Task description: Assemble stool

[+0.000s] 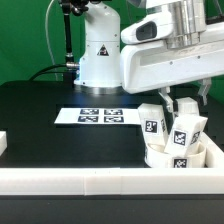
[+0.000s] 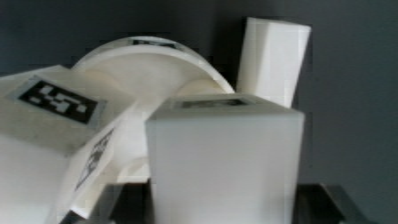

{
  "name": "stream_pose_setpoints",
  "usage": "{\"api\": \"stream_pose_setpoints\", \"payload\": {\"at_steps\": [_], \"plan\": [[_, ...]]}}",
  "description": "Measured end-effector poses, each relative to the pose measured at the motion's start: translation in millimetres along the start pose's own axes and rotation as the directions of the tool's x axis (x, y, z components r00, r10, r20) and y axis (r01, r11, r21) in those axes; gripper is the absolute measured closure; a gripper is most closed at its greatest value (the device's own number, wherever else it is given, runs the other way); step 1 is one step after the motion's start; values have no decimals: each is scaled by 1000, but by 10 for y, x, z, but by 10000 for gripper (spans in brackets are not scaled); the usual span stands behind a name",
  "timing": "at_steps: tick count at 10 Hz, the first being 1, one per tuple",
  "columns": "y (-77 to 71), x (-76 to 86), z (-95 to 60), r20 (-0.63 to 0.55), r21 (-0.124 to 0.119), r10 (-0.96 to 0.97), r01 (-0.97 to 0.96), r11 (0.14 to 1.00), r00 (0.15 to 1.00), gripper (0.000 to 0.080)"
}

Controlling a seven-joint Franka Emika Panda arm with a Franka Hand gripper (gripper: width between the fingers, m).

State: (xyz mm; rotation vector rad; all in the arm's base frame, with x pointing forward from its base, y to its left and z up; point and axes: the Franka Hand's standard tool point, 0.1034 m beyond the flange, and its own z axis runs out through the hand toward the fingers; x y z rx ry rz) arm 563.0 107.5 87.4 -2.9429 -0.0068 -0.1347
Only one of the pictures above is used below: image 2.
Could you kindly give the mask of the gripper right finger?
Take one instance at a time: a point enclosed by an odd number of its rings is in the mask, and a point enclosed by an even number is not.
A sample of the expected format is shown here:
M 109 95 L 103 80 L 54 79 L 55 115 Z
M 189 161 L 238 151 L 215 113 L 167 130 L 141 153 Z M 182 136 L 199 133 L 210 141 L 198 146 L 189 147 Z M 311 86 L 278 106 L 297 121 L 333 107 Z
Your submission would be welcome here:
M 340 185 L 297 186 L 294 224 L 373 224 Z

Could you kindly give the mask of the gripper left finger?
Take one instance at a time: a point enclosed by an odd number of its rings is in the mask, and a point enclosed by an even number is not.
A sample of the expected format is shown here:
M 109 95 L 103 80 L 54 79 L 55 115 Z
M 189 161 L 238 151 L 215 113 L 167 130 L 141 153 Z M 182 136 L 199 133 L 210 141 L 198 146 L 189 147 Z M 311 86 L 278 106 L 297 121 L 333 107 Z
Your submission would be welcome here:
M 59 224 L 155 224 L 150 183 L 109 185 L 89 217 L 70 211 Z

